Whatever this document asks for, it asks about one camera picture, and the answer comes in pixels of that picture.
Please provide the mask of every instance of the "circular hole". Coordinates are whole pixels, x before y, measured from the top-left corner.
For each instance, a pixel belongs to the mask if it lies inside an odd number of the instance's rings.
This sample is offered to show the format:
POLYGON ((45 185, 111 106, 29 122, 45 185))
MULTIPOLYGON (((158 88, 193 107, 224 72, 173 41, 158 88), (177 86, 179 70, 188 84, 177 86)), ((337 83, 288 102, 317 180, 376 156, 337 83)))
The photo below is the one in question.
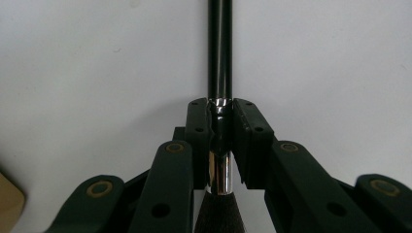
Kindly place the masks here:
POLYGON ((105 183, 98 183, 97 185, 95 185, 91 191, 95 194, 99 194, 99 193, 103 193, 105 192, 107 189, 109 188, 108 185, 106 185, 105 183))
POLYGON ((296 152, 299 148, 293 144, 282 144, 281 149, 287 152, 296 152))
POLYGON ((152 208, 152 216, 161 218, 168 216, 170 213, 170 207, 166 204, 157 204, 152 208))
POLYGON ((169 144, 166 147, 166 151, 171 152, 171 153, 180 153, 183 150, 185 150, 185 147, 182 144, 169 144))
POLYGON ((87 188, 86 194, 92 198, 100 198, 109 194, 113 189, 113 184, 109 181, 99 181, 87 188))
POLYGON ((336 216, 345 216, 346 210, 340 204, 329 202, 326 205, 327 209, 336 216))

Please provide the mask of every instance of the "cone-shaped tip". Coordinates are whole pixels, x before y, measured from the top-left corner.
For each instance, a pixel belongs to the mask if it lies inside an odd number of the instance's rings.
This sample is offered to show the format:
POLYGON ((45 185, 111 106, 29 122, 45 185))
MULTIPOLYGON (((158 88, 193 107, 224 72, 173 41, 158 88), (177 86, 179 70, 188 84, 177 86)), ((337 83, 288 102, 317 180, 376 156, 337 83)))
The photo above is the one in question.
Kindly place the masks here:
POLYGON ((194 228, 195 233, 244 233, 242 217, 233 193, 206 192, 194 228))

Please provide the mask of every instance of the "white background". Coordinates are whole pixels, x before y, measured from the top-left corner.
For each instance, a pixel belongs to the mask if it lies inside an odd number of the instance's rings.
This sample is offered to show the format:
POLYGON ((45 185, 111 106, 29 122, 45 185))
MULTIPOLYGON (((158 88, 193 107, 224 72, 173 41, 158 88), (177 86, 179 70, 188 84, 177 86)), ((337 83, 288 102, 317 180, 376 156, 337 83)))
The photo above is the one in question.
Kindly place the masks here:
MULTIPOLYGON (((407 0, 234 1, 233 95, 335 178, 412 187, 411 24, 407 0)), ((46 230, 88 178, 150 168, 206 85, 206 0, 0 1, 0 168, 27 198, 14 232, 46 230)), ((263 192, 236 181, 248 232, 273 232, 263 192)))

